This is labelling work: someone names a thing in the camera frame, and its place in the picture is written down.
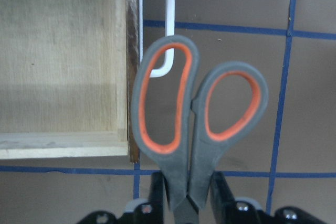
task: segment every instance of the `dark brown wooden edge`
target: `dark brown wooden edge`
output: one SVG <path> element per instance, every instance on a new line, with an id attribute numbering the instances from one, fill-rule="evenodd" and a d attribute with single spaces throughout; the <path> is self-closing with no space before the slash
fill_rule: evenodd
<path id="1" fill-rule="evenodd" d="M 131 98 L 139 65 L 139 0 L 126 0 L 127 33 L 127 137 L 130 162 L 139 162 L 139 148 L 134 140 L 131 124 Z"/>

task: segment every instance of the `gray floor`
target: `gray floor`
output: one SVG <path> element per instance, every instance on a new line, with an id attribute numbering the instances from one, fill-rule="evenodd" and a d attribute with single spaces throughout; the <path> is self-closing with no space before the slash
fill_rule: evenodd
<path id="1" fill-rule="evenodd" d="M 164 35 L 163 27 L 150 22 L 164 20 L 164 0 L 144 1 L 144 18 L 149 20 L 144 28 L 146 49 Z M 292 0 L 295 3 L 295 18 L 291 17 L 294 31 L 288 36 L 290 39 L 287 37 L 286 44 L 289 1 L 176 0 L 176 21 L 181 22 L 176 33 L 191 38 L 201 52 L 196 86 L 212 67 L 228 60 L 254 65 L 268 82 L 270 98 L 264 118 L 251 134 L 227 152 L 217 168 L 253 174 L 228 176 L 235 196 L 255 198 L 264 209 L 271 208 L 272 213 L 282 206 L 297 206 L 333 223 L 336 219 L 336 144 L 333 141 L 336 136 L 336 2 Z M 222 26 L 220 31 L 211 26 L 200 30 L 195 24 Z M 256 27 L 269 29 L 260 32 Z M 286 67 L 283 58 L 289 55 L 286 53 L 289 47 L 287 86 L 281 86 Z M 149 87 L 149 133 L 162 142 L 172 138 L 176 83 L 184 62 L 183 57 L 178 56 L 172 71 L 165 77 L 152 79 Z M 286 91 L 283 107 L 278 107 L 280 91 L 282 94 Z M 215 90 L 211 126 L 221 129 L 233 123 L 246 108 L 249 97 L 248 87 L 239 78 L 223 81 Z M 282 108 L 280 128 L 277 116 L 279 118 Z M 276 127 L 281 134 L 278 155 L 273 156 L 272 163 L 274 139 L 279 132 Z M 137 196 L 137 192 L 133 193 L 137 178 L 132 175 L 79 174 L 80 168 L 93 168 L 89 170 L 96 173 L 101 168 L 133 170 L 127 157 L 0 161 L 0 165 L 2 170 L 3 166 L 74 168 L 71 170 L 74 174 L 52 170 L 48 173 L 1 172 L 1 223 L 70 224 L 97 209 L 113 211 L 119 216 L 125 203 L 133 195 Z M 275 168 L 270 198 L 268 175 Z M 157 169 L 157 166 L 142 155 L 140 169 Z M 149 183 L 149 176 L 140 176 L 140 197 L 147 196 Z M 167 220 L 172 223 L 169 213 Z M 201 212 L 201 220 L 201 223 L 213 220 L 209 206 Z"/>

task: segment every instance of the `wooden drawer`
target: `wooden drawer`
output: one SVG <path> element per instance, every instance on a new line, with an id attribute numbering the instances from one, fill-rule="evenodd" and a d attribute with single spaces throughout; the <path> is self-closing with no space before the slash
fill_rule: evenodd
<path id="1" fill-rule="evenodd" d="M 127 155 L 127 0 L 0 10 L 0 159 Z"/>

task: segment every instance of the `scissors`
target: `scissors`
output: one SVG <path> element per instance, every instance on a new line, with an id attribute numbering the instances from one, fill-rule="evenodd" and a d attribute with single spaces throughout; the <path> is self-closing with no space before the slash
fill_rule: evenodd
<path id="1" fill-rule="evenodd" d="M 148 135 L 145 100 L 151 70 L 160 55 L 171 48 L 181 50 L 186 62 L 176 99 L 174 139 L 169 144 L 161 145 Z M 196 45 L 184 36 L 173 35 L 158 39 L 148 48 L 139 66 L 131 101 L 135 141 L 140 150 L 154 160 L 163 173 L 167 183 L 169 207 L 174 212 L 176 223 L 198 222 L 198 210 L 205 207 L 211 176 L 218 161 L 259 122 L 268 102 L 268 88 L 261 73 L 251 65 L 239 61 L 226 62 L 212 69 L 192 99 L 194 80 L 200 64 L 199 56 Z M 208 119 L 211 96 L 216 85 L 232 75 L 247 80 L 252 90 L 251 102 L 234 125 L 215 133 L 211 130 Z M 195 121 L 188 176 L 188 124 L 191 110 L 195 113 Z"/>

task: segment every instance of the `screw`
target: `screw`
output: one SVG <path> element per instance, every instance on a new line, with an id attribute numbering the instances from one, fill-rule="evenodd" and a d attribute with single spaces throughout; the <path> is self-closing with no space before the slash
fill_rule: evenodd
<path id="1" fill-rule="evenodd" d="M 106 224 L 109 221 L 109 217 L 107 214 L 97 215 L 96 223 L 97 224 Z"/>
<path id="2" fill-rule="evenodd" d="M 298 218 L 297 214 L 290 209 L 285 209 L 283 212 L 283 216 L 288 220 L 296 220 Z"/>
<path id="3" fill-rule="evenodd" d="M 246 204 L 245 202 L 239 201 L 237 202 L 236 206 L 239 211 L 248 211 L 248 204 Z"/>
<path id="4" fill-rule="evenodd" d="M 141 211 L 143 214 L 150 214 L 152 212 L 153 208 L 151 205 L 146 204 L 141 206 Z"/>

